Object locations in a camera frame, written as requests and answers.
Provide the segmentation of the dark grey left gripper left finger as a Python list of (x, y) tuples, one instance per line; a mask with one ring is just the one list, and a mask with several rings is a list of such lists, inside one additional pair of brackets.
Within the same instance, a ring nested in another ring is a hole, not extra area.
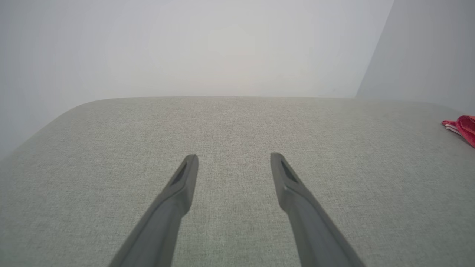
[(199, 159), (189, 154), (110, 262), (111, 267), (169, 267), (180, 222), (191, 208)]

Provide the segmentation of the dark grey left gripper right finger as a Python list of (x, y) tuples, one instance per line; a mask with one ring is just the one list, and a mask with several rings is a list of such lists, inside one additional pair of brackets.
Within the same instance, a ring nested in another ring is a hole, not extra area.
[(271, 153), (280, 208), (287, 214), (303, 267), (363, 267), (364, 263), (285, 157)]

